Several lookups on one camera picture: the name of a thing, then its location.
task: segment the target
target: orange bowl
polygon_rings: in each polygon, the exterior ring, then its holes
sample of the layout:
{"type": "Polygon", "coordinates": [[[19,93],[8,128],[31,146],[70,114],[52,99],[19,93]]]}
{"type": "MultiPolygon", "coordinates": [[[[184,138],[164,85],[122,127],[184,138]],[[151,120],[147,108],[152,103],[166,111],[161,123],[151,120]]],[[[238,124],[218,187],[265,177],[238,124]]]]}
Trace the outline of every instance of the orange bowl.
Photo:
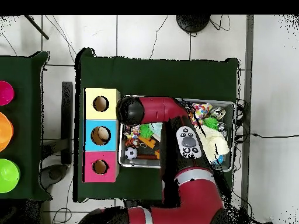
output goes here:
{"type": "Polygon", "coordinates": [[[7,117],[0,112],[0,152],[6,148],[12,139],[13,126],[7,117]]]}

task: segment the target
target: pink bowl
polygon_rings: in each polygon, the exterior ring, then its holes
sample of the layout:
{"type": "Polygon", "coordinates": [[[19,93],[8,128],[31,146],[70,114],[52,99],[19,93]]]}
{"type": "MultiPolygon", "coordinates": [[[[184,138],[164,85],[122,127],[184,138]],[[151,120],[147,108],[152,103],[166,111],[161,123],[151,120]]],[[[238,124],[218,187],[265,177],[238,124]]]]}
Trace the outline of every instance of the pink bowl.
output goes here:
{"type": "Polygon", "coordinates": [[[12,85],[4,80],[0,80],[0,106],[4,106],[12,101],[15,92],[12,85]]]}

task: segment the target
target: circular hole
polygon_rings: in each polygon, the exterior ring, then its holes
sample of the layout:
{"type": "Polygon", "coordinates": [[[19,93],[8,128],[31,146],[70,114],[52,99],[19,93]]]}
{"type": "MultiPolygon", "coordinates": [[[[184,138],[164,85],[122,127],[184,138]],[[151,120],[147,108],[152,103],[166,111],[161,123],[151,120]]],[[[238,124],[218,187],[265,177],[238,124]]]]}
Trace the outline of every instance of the circular hole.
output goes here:
{"type": "Polygon", "coordinates": [[[97,145],[106,145],[111,139],[111,133],[104,126],[96,127],[91,132],[91,140],[97,145]]]}
{"type": "Polygon", "coordinates": [[[97,160],[92,164],[92,169],[97,174],[107,173],[108,168],[108,164],[104,160],[97,160]]]}
{"type": "Polygon", "coordinates": [[[98,96],[93,100],[92,105],[96,111],[106,111],[109,107],[109,101],[104,96],[98,96]]]}

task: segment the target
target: plastic bin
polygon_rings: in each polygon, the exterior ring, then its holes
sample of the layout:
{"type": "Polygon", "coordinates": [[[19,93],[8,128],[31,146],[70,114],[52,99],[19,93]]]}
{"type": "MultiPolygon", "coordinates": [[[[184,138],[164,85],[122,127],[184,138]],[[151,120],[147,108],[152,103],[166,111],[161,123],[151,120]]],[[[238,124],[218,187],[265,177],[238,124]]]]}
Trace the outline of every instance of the plastic bin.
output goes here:
{"type": "MultiPolygon", "coordinates": [[[[223,169],[224,172],[230,171],[234,167],[234,141],[235,141],[235,121],[237,117],[237,106],[234,102],[230,101],[216,101],[216,100],[195,100],[195,99],[183,99],[192,103],[210,103],[213,108],[215,107],[222,107],[226,114],[221,119],[221,122],[226,124],[227,127],[227,137],[226,141],[228,143],[228,147],[230,149],[230,152],[224,156],[224,161],[222,164],[215,165],[214,167],[216,169],[223,169]]],[[[126,140],[123,139],[123,124],[120,124],[120,142],[119,142],[119,163],[122,166],[125,167],[148,167],[148,168],[156,168],[159,169],[159,160],[140,160],[140,159],[133,159],[128,160],[124,157],[124,150],[125,150],[125,142],[126,140]]],[[[155,149],[159,149],[159,142],[157,142],[155,149]]],[[[139,148],[138,151],[143,151],[144,154],[153,154],[154,150],[148,148],[147,150],[139,148]]]]}

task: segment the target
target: green toy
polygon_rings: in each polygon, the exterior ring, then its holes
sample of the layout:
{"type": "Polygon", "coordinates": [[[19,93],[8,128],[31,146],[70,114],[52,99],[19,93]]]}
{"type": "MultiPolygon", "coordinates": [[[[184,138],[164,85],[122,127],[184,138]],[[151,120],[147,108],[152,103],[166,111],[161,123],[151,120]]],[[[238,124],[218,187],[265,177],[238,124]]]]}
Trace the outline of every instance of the green toy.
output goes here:
{"type": "Polygon", "coordinates": [[[0,193],[8,193],[13,190],[19,179],[19,167],[10,160],[0,159],[0,193]]]}
{"type": "Polygon", "coordinates": [[[140,125],[140,135],[144,138],[150,138],[153,135],[153,132],[148,124],[140,125]]]}
{"type": "Polygon", "coordinates": [[[218,131],[218,120],[216,118],[213,117],[205,118],[203,122],[206,127],[218,131]]]}

